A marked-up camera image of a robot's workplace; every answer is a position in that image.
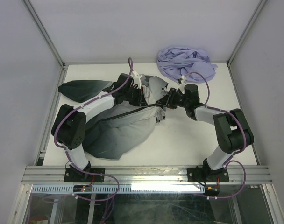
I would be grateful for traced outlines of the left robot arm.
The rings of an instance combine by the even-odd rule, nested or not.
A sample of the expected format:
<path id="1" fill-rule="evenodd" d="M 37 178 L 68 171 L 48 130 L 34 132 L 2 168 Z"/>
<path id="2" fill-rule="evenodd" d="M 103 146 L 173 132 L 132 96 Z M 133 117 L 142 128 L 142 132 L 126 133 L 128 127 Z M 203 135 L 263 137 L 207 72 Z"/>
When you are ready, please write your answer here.
<path id="1" fill-rule="evenodd" d="M 124 101 L 141 106 L 143 79 L 137 73 L 120 74 L 116 82 L 73 80 L 58 87 L 58 92 L 76 105 L 64 104 L 59 108 L 51 134 L 55 145 L 64 150 L 78 180 L 86 181 L 91 174 L 83 147 L 87 122 Z"/>

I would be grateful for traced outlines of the dark green grey jacket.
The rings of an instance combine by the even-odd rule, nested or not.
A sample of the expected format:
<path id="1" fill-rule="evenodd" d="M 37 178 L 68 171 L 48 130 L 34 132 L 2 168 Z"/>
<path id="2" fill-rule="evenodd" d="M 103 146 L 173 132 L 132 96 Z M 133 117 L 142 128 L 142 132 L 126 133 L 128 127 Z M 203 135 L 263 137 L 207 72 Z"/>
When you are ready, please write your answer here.
<path id="1" fill-rule="evenodd" d="M 120 74 L 115 82 L 73 80 L 59 86 L 74 106 L 60 107 L 52 134 L 69 159 L 84 166 L 89 154 L 118 160 L 142 144 L 155 125 L 165 119 L 157 102 L 167 93 L 168 83 L 157 76 L 142 76 L 137 82 Z"/>

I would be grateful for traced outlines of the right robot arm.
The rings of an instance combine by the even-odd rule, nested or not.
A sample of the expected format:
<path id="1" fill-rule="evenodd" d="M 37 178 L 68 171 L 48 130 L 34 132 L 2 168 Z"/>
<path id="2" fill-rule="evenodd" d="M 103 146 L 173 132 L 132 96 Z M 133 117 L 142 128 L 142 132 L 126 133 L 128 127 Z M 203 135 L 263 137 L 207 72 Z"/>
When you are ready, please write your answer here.
<path id="1" fill-rule="evenodd" d="M 230 160 L 254 142 L 254 135 L 241 109 L 225 111 L 201 103 L 195 84 L 187 84 L 182 91 L 171 88 L 156 105 L 169 109 L 182 107 L 192 120 L 206 122 L 215 128 L 218 146 L 203 160 L 202 166 L 187 170 L 189 182 L 221 180 Z"/>

